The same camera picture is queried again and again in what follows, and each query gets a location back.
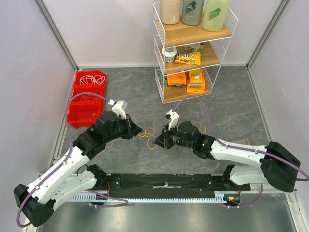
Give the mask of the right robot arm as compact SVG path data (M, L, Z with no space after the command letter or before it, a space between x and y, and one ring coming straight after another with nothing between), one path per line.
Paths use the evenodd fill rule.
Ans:
M222 187L233 190L244 184L270 184L283 192L293 192L300 161L280 143L250 146L229 143L202 134L190 121L169 128L165 125L154 143L164 149L174 145L192 149L201 159L229 160L242 166L229 166L221 178Z

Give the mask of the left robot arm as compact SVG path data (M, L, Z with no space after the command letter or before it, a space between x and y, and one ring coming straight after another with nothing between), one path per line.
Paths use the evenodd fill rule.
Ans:
M122 138L130 140L142 132L130 115L119 116L112 111L101 114L96 123L81 133L65 155L47 172L28 185L19 184L14 189L18 206L17 225L24 214L34 227L44 224L66 200L81 191L94 188L101 190L106 185L106 174L97 165L91 165L78 177L67 179L75 170L87 164L103 151L108 142Z

